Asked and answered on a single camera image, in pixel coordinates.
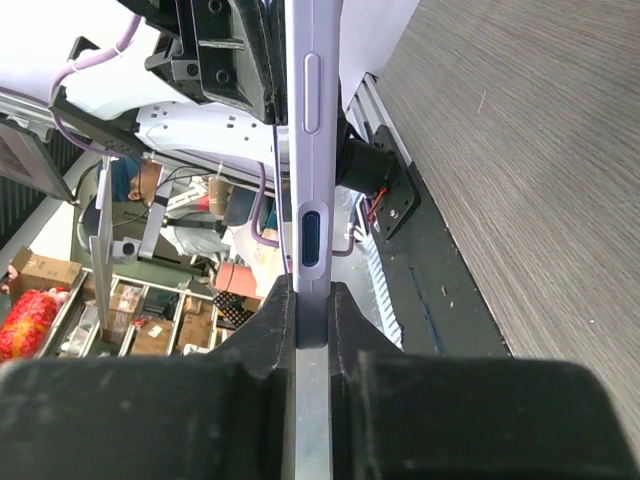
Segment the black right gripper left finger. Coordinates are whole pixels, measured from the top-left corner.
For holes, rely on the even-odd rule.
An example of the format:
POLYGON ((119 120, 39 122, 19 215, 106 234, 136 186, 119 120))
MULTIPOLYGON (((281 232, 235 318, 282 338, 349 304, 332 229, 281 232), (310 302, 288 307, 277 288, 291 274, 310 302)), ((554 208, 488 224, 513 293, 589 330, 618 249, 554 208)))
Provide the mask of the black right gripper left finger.
POLYGON ((2 477, 292 478, 295 306, 281 277, 207 354, 6 363, 2 477))

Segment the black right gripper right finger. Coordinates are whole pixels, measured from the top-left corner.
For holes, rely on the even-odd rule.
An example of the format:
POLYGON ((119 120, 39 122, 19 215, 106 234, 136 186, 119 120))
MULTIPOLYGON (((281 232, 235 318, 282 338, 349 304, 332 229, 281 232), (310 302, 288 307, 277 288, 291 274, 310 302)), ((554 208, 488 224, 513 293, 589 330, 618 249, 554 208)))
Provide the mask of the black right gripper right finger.
POLYGON ((583 366, 412 355, 332 286, 337 479, 635 479, 608 393, 583 366))

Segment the lilac phone case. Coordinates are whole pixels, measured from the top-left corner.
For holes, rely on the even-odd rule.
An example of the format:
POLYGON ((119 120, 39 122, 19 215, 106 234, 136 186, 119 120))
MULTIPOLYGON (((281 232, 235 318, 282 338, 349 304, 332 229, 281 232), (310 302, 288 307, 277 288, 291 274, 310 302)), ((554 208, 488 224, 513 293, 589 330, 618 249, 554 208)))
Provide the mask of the lilac phone case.
POLYGON ((285 3, 296 343, 321 348, 328 337, 340 1, 285 3))

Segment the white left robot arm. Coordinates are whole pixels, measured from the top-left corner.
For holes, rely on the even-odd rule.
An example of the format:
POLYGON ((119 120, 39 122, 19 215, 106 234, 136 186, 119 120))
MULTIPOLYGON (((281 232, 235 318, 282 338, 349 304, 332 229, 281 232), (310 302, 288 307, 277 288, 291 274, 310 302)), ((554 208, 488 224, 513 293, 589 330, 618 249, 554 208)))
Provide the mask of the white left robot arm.
POLYGON ((288 164, 284 46, 280 1, 5 1, 1 172, 61 193, 60 140, 254 182, 288 164))

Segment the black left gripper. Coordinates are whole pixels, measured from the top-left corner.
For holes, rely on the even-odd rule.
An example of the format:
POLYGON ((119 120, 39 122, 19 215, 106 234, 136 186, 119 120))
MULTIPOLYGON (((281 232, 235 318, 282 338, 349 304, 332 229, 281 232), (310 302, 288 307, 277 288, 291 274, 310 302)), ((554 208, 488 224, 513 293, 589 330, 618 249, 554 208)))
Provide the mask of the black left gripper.
POLYGON ((126 1, 160 32, 145 69, 202 105, 218 102, 265 125, 288 123, 282 1, 126 1))

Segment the blue-edged black phone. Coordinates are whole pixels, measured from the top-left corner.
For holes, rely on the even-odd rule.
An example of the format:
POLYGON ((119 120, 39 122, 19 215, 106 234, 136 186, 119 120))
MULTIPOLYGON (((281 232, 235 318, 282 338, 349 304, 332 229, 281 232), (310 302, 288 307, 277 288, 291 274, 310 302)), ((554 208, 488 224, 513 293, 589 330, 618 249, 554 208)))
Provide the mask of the blue-edged black phone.
POLYGON ((289 274, 291 271, 291 267, 290 267, 287 250, 286 250, 286 231, 285 231, 284 204, 283 204, 284 196, 283 196, 283 189, 282 189, 281 165, 280 165, 281 157, 280 157, 280 147, 279 147, 279 138, 278 138, 278 128, 276 126, 272 127, 272 136, 273 136, 273 152, 274 152, 273 182, 274 182, 275 203, 276 203, 279 250, 281 253, 284 273, 289 274))

